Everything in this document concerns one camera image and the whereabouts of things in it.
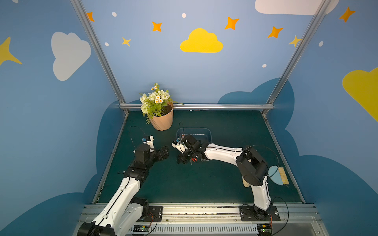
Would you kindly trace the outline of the blue plastic storage box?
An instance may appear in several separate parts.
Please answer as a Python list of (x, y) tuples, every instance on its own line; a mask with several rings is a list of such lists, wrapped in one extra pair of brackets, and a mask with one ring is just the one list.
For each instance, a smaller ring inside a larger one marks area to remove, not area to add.
[(196, 140), (212, 143), (212, 133), (204, 127), (184, 127), (176, 132), (176, 139), (181, 140), (183, 136), (192, 135)]

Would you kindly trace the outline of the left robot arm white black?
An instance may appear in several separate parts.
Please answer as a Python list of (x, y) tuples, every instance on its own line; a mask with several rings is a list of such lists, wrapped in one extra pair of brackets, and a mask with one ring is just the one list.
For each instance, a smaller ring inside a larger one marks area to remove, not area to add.
[(125, 236), (138, 220), (148, 218), (147, 199), (135, 197), (156, 162), (169, 157), (168, 147), (154, 148), (153, 136), (146, 136), (134, 151), (134, 159), (105, 208), (90, 223), (84, 222), (78, 236)]

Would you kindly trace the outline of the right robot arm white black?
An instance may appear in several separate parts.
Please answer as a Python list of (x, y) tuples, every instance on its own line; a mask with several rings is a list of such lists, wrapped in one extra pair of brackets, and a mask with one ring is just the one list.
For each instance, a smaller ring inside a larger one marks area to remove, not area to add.
[(277, 208), (273, 205), (268, 188), (268, 164), (252, 146), (229, 148), (210, 142), (201, 142), (192, 135), (183, 136), (172, 142), (180, 151), (178, 163), (217, 160), (232, 164), (241, 173), (243, 184), (250, 187), (254, 204), (249, 207), (252, 221), (280, 221)]

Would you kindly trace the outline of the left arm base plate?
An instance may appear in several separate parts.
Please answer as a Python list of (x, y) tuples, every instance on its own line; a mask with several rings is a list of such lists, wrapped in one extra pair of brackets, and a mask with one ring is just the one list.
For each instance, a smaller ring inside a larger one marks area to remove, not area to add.
[(146, 211), (143, 211), (142, 217), (139, 221), (142, 222), (161, 222), (162, 221), (163, 206), (148, 206)]

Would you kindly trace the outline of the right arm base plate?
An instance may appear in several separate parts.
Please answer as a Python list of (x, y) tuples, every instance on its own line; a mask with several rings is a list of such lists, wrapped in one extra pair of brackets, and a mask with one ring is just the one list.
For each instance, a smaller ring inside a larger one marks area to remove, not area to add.
[(242, 221), (273, 221), (281, 220), (277, 208), (271, 205), (267, 210), (259, 209), (256, 206), (242, 205), (239, 206)]

